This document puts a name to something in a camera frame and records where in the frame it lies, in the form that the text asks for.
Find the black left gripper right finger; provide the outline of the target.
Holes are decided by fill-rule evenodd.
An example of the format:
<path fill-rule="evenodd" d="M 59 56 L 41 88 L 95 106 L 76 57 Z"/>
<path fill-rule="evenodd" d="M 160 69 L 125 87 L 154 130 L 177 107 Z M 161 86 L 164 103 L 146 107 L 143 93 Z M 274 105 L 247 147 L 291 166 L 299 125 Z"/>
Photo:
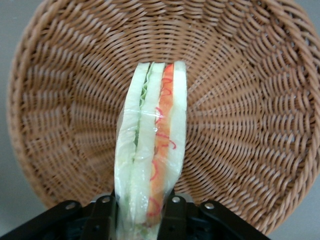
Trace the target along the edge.
<path fill-rule="evenodd" d="M 162 216 L 163 240 L 267 240 L 227 207 L 214 200 L 196 205 L 188 194 L 171 193 Z"/>

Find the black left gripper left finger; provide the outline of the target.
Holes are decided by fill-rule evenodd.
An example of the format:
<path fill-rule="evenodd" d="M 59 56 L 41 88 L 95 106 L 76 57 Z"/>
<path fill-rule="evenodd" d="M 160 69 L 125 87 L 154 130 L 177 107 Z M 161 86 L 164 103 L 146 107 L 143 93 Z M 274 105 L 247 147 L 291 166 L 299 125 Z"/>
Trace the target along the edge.
<path fill-rule="evenodd" d="M 115 194 L 99 194 L 86 206 L 66 200 L 16 227 L 2 240 L 115 240 Z"/>

